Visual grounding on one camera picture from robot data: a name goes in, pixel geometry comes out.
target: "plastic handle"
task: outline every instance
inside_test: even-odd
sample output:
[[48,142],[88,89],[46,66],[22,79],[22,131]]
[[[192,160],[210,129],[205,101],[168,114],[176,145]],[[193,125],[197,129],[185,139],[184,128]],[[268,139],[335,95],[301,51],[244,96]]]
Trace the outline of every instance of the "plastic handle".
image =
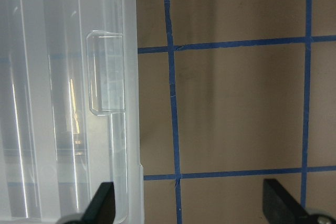
[[92,31],[86,42],[90,110],[96,115],[124,111],[122,34]]

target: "blue painter's tape line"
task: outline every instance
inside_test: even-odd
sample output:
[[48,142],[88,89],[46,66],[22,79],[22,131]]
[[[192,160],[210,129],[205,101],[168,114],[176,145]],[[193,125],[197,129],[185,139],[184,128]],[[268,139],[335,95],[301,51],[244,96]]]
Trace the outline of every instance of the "blue painter's tape line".
[[189,178],[215,178],[215,177],[238,177],[238,176],[256,176],[272,174],[290,174],[300,173],[301,168],[284,168],[284,169],[263,169],[263,170],[237,170],[232,172],[214,172],[214,173],[185,173],[182,179]]
[[336,41],[336,35],[313,36],[311,39],[312,42]]
[[180,170],[180,147],[179,139],[179,125],[177,122],[177,101],[175,88],[175,59],[174,59],[174,40],[173,28],[170,18],[170,0],[164,0],[164,15],[166,21],[167,32],[167,51],[169,62],[169,85],[170,85],[170,102],[172,112],[172,128],[173,128],[173,146],[174,146],[174,167],[175,167],[175,196],[176,196],[176,221],[177,224],[182,224],[182,203],[181,203],[181,170]]
[[[313,36],[310,38],[311,43],[336,41],[336,35]],[[185,50],[202,50],[214,48],[229,48],[229,47],[252,47],[252,46],[266,46],[266,45],[281,45],[281,44],[296,44],[305,43],[305,37],[292,38],[278,38],[278,39],[257,39],[257,40],[238,40],[238,41],[224,41],[214,43],[199,43],[188,44],[183,46],[174,46],[174,51]],[[156,52],[168,52],[168,47],[142,47],[138,48],[139,54],[152,54]]]
[[168,47],[140,47],[138,48],[138,54],[152,54],[155,52],[167,52]]
[[164,174],[164,175],[145,175],[143,180],[167,180],[176,179],[175,174]]
[[315,172],[336,172],[336,165],[333,166],[318,166],[318,167],[308,167],[307,171],[309,173]]
[[229,48],[229,47],[281,45],[281,44],[305,43],[305,42],[306,42],[305,37],[239,40],[239,41],[213,42],[213,43],[201,43],[201,44],[189,44],[189,45],[183,45],[183,46],[175,46],[175,51]]
[[304,63],[304,97],[303,97],[303,131],[302,131],[302,173],[301,173],[301,205],[306,207],[307,172],[308,172],[308,134],[310,103],[310,67],[311,67],[311,22],[312,0],[306,0],[306,55]]
[[312,0],[306,0],[306,37],[311,37]]
[[51,60],[58,60],[58,59],[68,59],[68,58],[82,58],[81,52],[74,52],[71,54],[52,54],[49,55]]
[[181,197],[181,183],[179,179],[176,180],[175,196],[176,196],[176,221],[177,224],[182,224],[182,197]]

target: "beige surface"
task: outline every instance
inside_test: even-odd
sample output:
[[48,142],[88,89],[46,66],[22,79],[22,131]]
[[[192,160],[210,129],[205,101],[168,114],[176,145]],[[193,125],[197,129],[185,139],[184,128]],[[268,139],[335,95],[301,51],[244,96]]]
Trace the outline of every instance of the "beige surface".
[[136,0],[138,47],[167,45],[163,0]]
[[336,34],[336,0],[312,0],[312,34]]
[[173,174],[168,55],[139,55],[140,154],[145,175]]
[[176,223],[175,181],[144,182],[145,224]]
[[336,218],[336,172],[309,173],[307,208]]
[[183,224],[267,224],[262,213],[264,178],[277,178],[300,199],[300,174],[182,180]]
[[171,0],[174,43],[305,35],[305,0]]
[[175,55],[183,173],[301,166],[304,45]]
[[312,44],[309,165],[336,165],[336,42]]

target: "clear plastic container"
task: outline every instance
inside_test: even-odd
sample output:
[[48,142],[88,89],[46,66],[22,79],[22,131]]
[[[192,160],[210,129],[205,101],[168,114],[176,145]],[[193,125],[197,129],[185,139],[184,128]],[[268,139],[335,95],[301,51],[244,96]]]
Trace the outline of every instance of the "clear plastic container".
[[0,223],[143,223],[135,0],[0,0]]

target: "brown floor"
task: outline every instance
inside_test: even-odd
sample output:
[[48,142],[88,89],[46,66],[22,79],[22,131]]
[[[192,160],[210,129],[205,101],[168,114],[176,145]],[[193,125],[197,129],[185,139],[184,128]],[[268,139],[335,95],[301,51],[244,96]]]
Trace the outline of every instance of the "brown floor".
[[[336,0],[312,0],[312,35],[336,35]],[[163,0],[137,0],[138,46],[167,46]],[[303,37],[306,0],[171,0],[175,45]],[[336,165],[336,42],[313,43],[308,166]],[[182,173],[301,167],[305,44],[175,52]],[[139,54],[145,175],[174,173],[166,52]],[[301,175],[181,180],[184,224],[266,223],[261,185],[300,199]],[[336,172],[309,173],[307,207],[336,216]],[[145,223],[175,224],[175,181],[145,181]]]

